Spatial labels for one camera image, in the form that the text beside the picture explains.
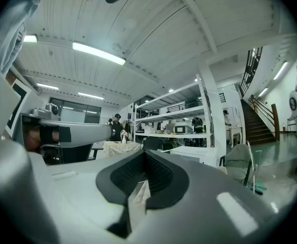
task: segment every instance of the person's arm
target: person's arm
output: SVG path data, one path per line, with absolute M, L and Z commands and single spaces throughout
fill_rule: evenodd
M 0 71 L 6 76 L 21 50 L 26 23 L 40 0 L 10 0 L 0 14 Z

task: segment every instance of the table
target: table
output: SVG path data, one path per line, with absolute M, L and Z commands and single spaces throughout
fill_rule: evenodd
M 106 157 L 112 157 L 130 151 L 141 150 L 141 144 L 131 141 L 128 141 L 126 144 L 121 144 L 120 142 L 105 141 L 103 144 L 103 150 L 106 154 Z
M 97 158 L 98 150 L 103 150 L 103 144 L 104 144 L 104 141 L 101 141 L 101 142 L 94 143 L 92 145 L 91 150 L 94 150 L 93 151 L 93 158 L 89 159 L 89 160 L 95 160 Z
M 240 135 L 240 143 L 243 144 L 241 127 L 230 127 L 230 144 L 231 148 L 233 148 L 233 136 L 239 134 Z
M 188 160 L 199 160 L 200 163 L 218 166 L 218 149 L 215 147 L 179 146 L 170 150 L 172 155 L 180 155 Z

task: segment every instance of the handrail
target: handrail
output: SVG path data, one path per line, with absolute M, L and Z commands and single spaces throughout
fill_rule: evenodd
M 259 100 L 255 99 L 253 96 L 251 98 L 249 98 L 248 101 L 252 103 L 254 110 L 256 107 L 273 125 L 273 127 L 275 129 L 275 138 L 277 141 L 279 141 L 280 140 L 280 126 L 279 126 L 279 118 L 277 115 L 276 105 L 272 104 L 272 110 L 269 110 L 264 104 L 262 104 Z
M 255 105 L 255 104 L 251 101 L 250 98 L 248 99 L 248 101 L 250 101 L 250 102 L 253 104 L 254 107 L 256 106 L 256 108 L 258 108 L 259 111 L 260 111 L 261 113 L 264 114 L 264 116 L 271 122 L 271 124 L 272 124 L 273 126 L 275 126 L 274 123 L 268 118 L 268 115 L 269 115 L 269 114 L 265 114 L 265 113 L 263 112 L 263 109 L 262 109 L 260 106 L 258 106 L 257 104 Z
M 269 110 L 263 103 L 261 103 L 259 100 L 253 98 L 254 101 L 256 101 L 256 103 L 262 105 L 270 114 L 273 115 L 273 112 L 271 110 Z
M 260 111 L 261 113 L 263 113 L 264 116 L 271 122 L 271 124 L 273 125 L 273 127 L 275 127 L 274 123 L 269 119 L 269 117 L 267 116 L 267 114 L 265 114 L 265 113 L 263 112 L 263 110 L 262 110 L 259 106 L 256 105 L 256 107 L 257 107 L 257 108 L 259 109 L 259 111 Z

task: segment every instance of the ceiling light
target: ceiling light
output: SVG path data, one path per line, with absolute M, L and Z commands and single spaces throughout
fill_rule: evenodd
M 282 64 L 282 67 L 280 68 L 279 72 L 276 74 L 276 76 L 275 76 L 274 79 L 277 79 L 280 76 L 281 72 L 284 70 L 284 68 L 285 68 L 286 65 L 287 65 L 287 62 L 284 62 Z
M 95 99 L 99 99 L 99 100 L 103 99 L 102 97 L 97 97 L 97 96 L 93 96 L 93 95 L 89 95 L 89 94 L 85 94 L 85 93 L 81 93 L 81 92 L 79 92 L 78 94 L 81 96 L 86 96 L 86 97 L 95 98 Z
M 36 35 L 26 35 L 24 36 L 23 42 L 25 43 L 36 43 L 38 38 Z
M 86 110 L 83 110 L 83 112 L 97 114 L 96 112 L 92 112 L 92 111 L 86 111 Z
M 124 65 L 125 64 L 125 60 L 123 58 L 119 58 L 117 56 L 114 56 L 108 52 L 93 48 L 93 47 L 89 47 L 87 45 L 83 45 L 80 43 L 73 43 L 73 49 L 77 50 L 77 51 L 82 51 L 82 52 L 86 52 L 107 60 L 110 60 L 114 63 L 120 64 L 120 65 Z
M 39 87 L 47 87 L 47 88 L 52 88 L 52 89 L 59 89 L 59 88 L 54 87 L 54 86 L 49 86 L 49 85 L 40 84 L 40 83 L 37 83 L 37 85 L 38 85 Z
M 264 90 L 259 94 L 259 97 L 261 97 L 265 93 L 266 90 L 268 90 L 268 87 L 264 88 Z

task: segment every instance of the electronic equipment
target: electronic equipment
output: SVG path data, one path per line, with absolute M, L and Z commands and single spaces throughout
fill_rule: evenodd
M 185 108 L 194 108 L 198 106 L 202 106 L 203 103 L 198 98 L 192 98 L 185 101 Z
M 35 108 L 31 110 L 31 114 L 43 119 L 61 120 L 61 117 L 58 115 L 58 107 L 52 103 L 47 104 L 46 109 Z
M 176 134 L 192 134 L 193 128 L 192 126 L 188 125 L 188 122 L 181 121 L 181 122 L 175 123 L 174 132 Z

